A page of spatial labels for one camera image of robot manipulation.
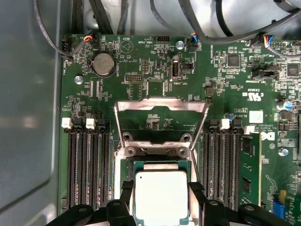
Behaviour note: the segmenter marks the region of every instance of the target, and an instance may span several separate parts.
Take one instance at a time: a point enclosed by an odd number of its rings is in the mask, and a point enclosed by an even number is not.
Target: blue wire
[[[270,44],[271,44],[273,38],[274,38],[274,36],[271,36],[271,37],[269,38],[268,46],[270,46]]]
[[[191,37],[193,38],[194,42],[198,42],[198,39],[195,35],[192,35]]]

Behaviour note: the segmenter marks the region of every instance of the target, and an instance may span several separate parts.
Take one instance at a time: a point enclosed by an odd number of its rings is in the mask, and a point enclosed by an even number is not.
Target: ram slot
[[[204,135],[203,140],[203,151],[202,151],[202,185],[205,189],[205,195],[208,197],[209,189],[208,189],[208,153],[209,153],[209,134],[206,133]]]
[[[110,143],[109,135],[101,134],[101,168],[102,168],[102,182],[101,182],[101,203],[108,200],[110,192]]]
[[[84,136],[84,148],[82,153],[82,197],[81,204],[90,205],[90,193],[91,193],[91,145],[92,134],[88,131],[83,134]]]
[[[208,199],[214,198],[214,157],[215,157],[215,133],[209,134],[209,154],[208,154]]]
[[[229,206],[229,181],[231,181],[231,173],[230,173],[230,165],[231,165],[231,148],[230,148],[230,134],[225,134],[225,180],[224,180],[224,188],[225,188],[225,196],[224,196],[224,205],[226,207]]]
[[[219,184],[218,184],[218,199],[225,203],[226,193],[228,192],[226,181],[228,180],[228,173],[226,168],[226,153],[227,153],[227,134],[221,133],[220,134],[220,141],[219,141]]]
[[[232,210],[238,207],[238,166],[239,166],[240,138],[236,131],[231,134],[230,164],[229,164],[229,205]]]
[[[83,133],[78,131],[76,133],[75,141],[75,193],[74,203],[75,205],[81,204],[82,197],[82,152],[83,152]]]
[[[92,142],[92,206],[94,210],[100,208],[100,134],[94,133]]]
[[[69,132],[68,135],[68,189],[67,189],[67,203],[68,208],[75,205],[75,142],[76,133]]]
[[[220,192],[220,177],[219,177],[219,161],[220,161],[220,145],[219,145],[220,134],[215,134],[214,137],[214,159],[213,159],[213,199],[218,199]]]

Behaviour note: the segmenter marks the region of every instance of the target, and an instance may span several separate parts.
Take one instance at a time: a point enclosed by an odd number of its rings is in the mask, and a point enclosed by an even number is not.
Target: blue connector
[[[285,205],[282,205],[280,201],[274,200],[273,201],[273,213],[281,218],[285,219]]]

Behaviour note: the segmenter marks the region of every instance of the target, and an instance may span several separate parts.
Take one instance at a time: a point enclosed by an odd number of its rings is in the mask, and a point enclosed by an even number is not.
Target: motherboard
[[[68,35],[64,47],[83,38]],[[299,41],[271,45],[301,51]],[[77,204],[98,209],[149,165],[172,165],[188,181],[199,179],[208,199],[233,210],[253,203],[301,225],[300,68],[300,59],[248,41],[103,35],[87,42],[63,62],[59,214]]]

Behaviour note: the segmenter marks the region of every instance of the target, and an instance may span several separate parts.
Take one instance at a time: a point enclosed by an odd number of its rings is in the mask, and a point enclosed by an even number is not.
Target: white sticker
[[[249,123],[263,123],[263,111],[249,111]]]

